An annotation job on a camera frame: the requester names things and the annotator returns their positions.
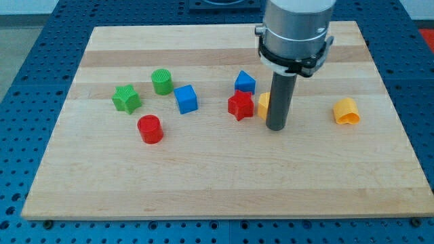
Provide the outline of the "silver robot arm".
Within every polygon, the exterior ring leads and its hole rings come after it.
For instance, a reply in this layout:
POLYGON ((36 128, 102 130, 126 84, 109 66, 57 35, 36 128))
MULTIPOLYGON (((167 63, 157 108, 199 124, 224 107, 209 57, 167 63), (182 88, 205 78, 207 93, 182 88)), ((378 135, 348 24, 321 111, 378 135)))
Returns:
POLYGON ((255 27, 260 61, 282 76, 311 77, 333 44, 328 27, 336 0, 268 0, 255 27))

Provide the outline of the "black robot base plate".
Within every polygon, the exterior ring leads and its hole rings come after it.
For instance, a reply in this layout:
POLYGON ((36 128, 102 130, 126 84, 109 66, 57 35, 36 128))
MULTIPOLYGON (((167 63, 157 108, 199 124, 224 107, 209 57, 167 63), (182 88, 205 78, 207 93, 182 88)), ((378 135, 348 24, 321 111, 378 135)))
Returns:
POLYGON ((188 0, 189 10, 261 9, 261 0, 188 0))

